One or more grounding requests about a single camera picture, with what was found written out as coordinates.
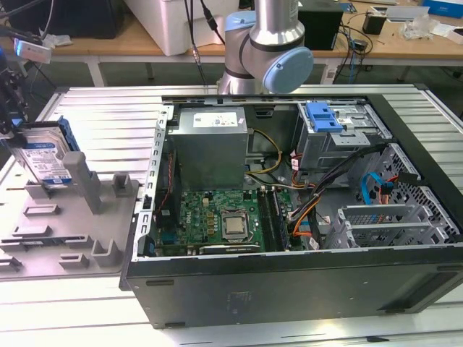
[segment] wooden workbench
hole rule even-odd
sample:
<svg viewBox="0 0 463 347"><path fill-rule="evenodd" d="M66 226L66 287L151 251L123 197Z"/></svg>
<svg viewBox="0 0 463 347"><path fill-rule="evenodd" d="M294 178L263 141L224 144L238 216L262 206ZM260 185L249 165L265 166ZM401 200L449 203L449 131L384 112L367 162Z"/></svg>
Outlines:
<svg viewBox="0 0 463 347"><path fill-rule="evenodd" d="M399 2L403 6L411 6L415 4L410 4L407 0L399 0ZM381 6L362 2L354 2L353 4L357 9L358 14L371 10L371 6ZM347 25L349 19L355 15L356 14L344 14L344 24ZM434 15L431 15L430 17L444 24L463 26L463 20ZM362 30L364 20L364 15L356 16L355 18L352 18L349 26ZM399 35L399 28L402 25L403 24L399 23L390 23L386 20L380 35L369 35L369 37L373 40L374 48L368 55L368 58L457 59L462 60L463 65L463 45L458 45L448 38L443 38L437 35L434 35L431 40L405 40ZM355 32L352 32L352 36L354 36L354 38L362 38L362 35ZM336 47L342 52L347 52L347 40L343 35L338 36Z"/></svg>
<svg viewBox="0 0 463 347"><path fill-rule="evenodd" d="M402 5L411 5L408 0L399 0ZM357 13L366 12L372 4L353 2ZM347 24L353 14L344 14L343 22ZM442 23L463 26L463 20L448 17L431 16ZM361 30L365 16L352 19L350 26ZM387 22L380 35L370 35L374 48L363 61L372 65L398 66L463 66L463 45L457 45L447 38L435 35L432 40L405 40L399 36L402 24ZM362 38L360 34L352 33L354 38ZM134 18L127 17L124 27L117 38L113 40L96 40L75 38L72 46L58 47L54 51L54 61L84 62L88 65L95 86L106 85L101 73L100 63L105 62L140 62L146 63L148 73L152 73L151 63L192 63L191 51L178 56L164 56L143 26ZM1 39L0 44L12 54L12 44L7 39ZM223 63L224 47L208 45L199 47L202 62ZM321 82L331 84L339 65L347 54L347 41L339 35L332 51L314 51L316 64L324 64Z"/></svg>

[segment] white plastic bag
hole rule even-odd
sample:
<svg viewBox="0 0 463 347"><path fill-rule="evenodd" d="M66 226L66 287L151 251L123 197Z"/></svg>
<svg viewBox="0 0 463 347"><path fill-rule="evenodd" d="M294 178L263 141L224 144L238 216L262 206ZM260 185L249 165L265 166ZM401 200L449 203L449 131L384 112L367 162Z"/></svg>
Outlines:
<svg viewBox="0 0 463 347"><path fill-rule="evenodd" d="M399 34L405 40L413 38L433 38L431 31L439 24L438 20L432 20L428 14L416 17L413 22L407 21L402 25Z"/></svg>

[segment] hard drive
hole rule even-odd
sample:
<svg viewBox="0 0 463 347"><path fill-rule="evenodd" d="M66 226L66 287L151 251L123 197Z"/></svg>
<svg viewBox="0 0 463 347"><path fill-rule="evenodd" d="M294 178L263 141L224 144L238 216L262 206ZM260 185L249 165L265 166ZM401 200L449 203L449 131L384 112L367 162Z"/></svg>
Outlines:
<svg viewBox="0 0 463 347"><path fill-rule="evenodd" d="M47 187L71 184L72 177L62 160L69 151L79 150L69 122L62 117L58 121L22 123L17 131L26 144L7 147L21 166L30 173L30 180Z"/></svg>

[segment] yellow wire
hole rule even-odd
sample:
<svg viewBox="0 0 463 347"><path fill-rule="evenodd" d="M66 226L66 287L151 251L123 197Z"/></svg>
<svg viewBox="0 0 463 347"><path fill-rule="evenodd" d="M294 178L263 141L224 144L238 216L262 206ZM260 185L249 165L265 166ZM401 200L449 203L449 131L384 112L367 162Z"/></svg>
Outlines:
<svg viewBox="0 0 463 347"><path fill-rule="evenodd" d="M281 151L278 147L278 145L275 143L275 141L273 141L271 139L270 136L268 136L265 132L261 131L261 130L258 130L258 129L254 129L254 132L257 132L259 134L261 134L262 136L264 136L268 141L270 141L270 143L276 148L276 151L278 152L278 160L276 161L276 164L274 166L272 166L271 168L266 168L266 169L263 169L263 170L257 170L257 171L246 171L246 174L266 174L268 172L272 172L273 170L276 170L280 164L281 164Z"/></svg>

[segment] table leg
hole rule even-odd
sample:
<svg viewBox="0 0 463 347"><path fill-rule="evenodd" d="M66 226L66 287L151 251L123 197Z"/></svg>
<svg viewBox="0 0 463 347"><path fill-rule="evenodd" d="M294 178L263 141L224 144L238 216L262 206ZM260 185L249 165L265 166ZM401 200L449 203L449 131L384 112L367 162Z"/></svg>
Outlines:
<svg viewBox="0 0 463 347"><path fill-rule="evenodd" d="M105 87L106 79L103 76L103 72L100 69L100 61L96 56L89 56L86 59L90 75L92 76L93 84L95 87Z"/></svg>
<svg viewBox="0 0 463 347"><path fill-rule="evenodd" d="M150 81L154 80L154 71L153 65L151 63L145 63L146 73L148 74L148 79Z"/></svg>
<svg viewBox="0 0 463 347"><path fill-rule="evenodd" d="M402 71L401 75L397 77L397 82L404 82L407 78L408 71L410 71L411 67L405 67L404 71Z"/></svg>
<svg viewBox="0 0 463 347"><path fill-rule="evenodd" d="M321 75L321 85L332 85L336 72L338 71L338 61L327 61Z"/></svg>

